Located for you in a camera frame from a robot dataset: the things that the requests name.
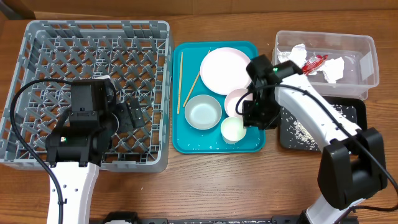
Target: transparent container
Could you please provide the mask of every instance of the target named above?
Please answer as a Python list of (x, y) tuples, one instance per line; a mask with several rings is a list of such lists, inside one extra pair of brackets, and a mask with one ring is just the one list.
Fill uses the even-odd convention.
[(279, 31), (276, 35), (272, 63), (279, 63), (277, 51), (291, 51), (297, 44), (305, 44), (307, 60), (314, 54), (342, 57), (344, 75), (337, 83), (328, 83), (322, 72), (308, 76), (321, 94), (365, 100), (368, 90), (379, 84), (379, 64), (373, 38), (364, 35), (319, 32)]

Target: chopstick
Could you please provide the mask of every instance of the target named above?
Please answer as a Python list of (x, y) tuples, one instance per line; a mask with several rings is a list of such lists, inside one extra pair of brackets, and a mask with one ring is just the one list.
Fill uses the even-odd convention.
[(191, 96), (192, 90), (193, 90), (193, 88), (195, 87), (195, 85), (197, 84), (197, 81), (198, 81), (199, 76), (200, 76), (200, 70), (199, 70), (199, 72), (198, 72), (197, 78), (196, 78), (195, 81), (193, 82), (193, 85), (192, 85), (192, 87), (191, 87), (191, 90), (190, 90), (189, 93), (188, 93), (187, 99), (185, 99), (184, 105), (182, 105), (183, 108), (184, 108), (185, 105), (187, 104), (187, 102), (188, 102), (188, 100), (189, 100), (189, 97)]
[(179, 88), (178, 88), (178, 107), (177, 107), (177, 114), (180, 114), (181, 81), (182, 81), (182, 57), (183, 57), (183, 52), (181, 52), (181, 62), (180, 62), (180, 83), (179, 83)]

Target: wooden tabletop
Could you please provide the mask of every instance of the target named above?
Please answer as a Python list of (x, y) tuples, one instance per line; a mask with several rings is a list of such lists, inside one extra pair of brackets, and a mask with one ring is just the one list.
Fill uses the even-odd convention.
[[(368, 125), (384, 138), (387, 168), (398, 178), (398, 11), (297, 12), (219, 16), (135, 17), (170, 23), (175, 45), (248, 40), (271, 56), (276, 33), (304, 30), (370, 35), (376, 43), (380, 85), (365, 101)], [(3, 109), (22, 35), (29, 21), (7, 21), (0, 40), (0, 108)], [(170, 137), (169, 166), (158, 174), (100, 172), (91, 218), (117, 210), (141, 218), (256, 218), (295, 215), (319, 196), (320, 153), (282, 149), (277, 130), (253, 154), (183, 155)], [(44, 171), (0, 166), (0, 223), (45, 223), (49, 177)], [(364, 204), (393, 206), (389, 184)], [(398, 213), (359, 211), (361, 223), (398, 223)]]

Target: gray wire basket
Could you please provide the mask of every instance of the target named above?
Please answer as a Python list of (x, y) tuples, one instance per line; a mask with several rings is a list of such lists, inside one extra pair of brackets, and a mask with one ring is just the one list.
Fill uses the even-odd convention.
[[(138, 98), (146, 125), (115, 134), (101, 169), (161, 172), (167, 167), (174, 43), (164, 21), (32, 21), (28, 24), (0, 122), (0, 163), (42, 169), (11, 131), (15, 93), (40, 78), (76, 80), (110, 75), (118, 100)], [(26, 142), (45, 160), (45, 138), (70, 106), (68, 85), (38, 83), (20, 96), (16, 121)]]

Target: teal tray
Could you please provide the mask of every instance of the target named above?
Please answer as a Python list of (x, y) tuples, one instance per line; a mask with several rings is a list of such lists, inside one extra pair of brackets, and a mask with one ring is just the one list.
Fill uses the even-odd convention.
[[(207, 89), (200, 77), (192, 91), (190, 99), (197, 95), (210, 95), (216, 98), (220, 103), (223, 109), (223, 115), (219, 123), (209, 130), (197, 130), (190, 126), (185, 119), (185, 108), (183, 108), (182, 105), (198, 75), (201, 61), (205, 58), (209, 50), (220, 47), (233, 47), (244, 52), (249, 58), (258, 56), (256, 46), (247, 41), (184, 43), (174, 50), (172, 141), (174, 147), (179, 152), (185, 154), (256, 152), (262, 149), (266, 143), (265, 131), (260, 131), (257, 128), (248, 128), (246, 136), (242, 140), (236, 144), (226, 144), (221, 135), (221, 123), (228, 117), (224, 109), (224, 100), (226, 96), (219, 95)], [(184, 52), (184, 61), (180, 114), (177, 114), (181, 52)]]

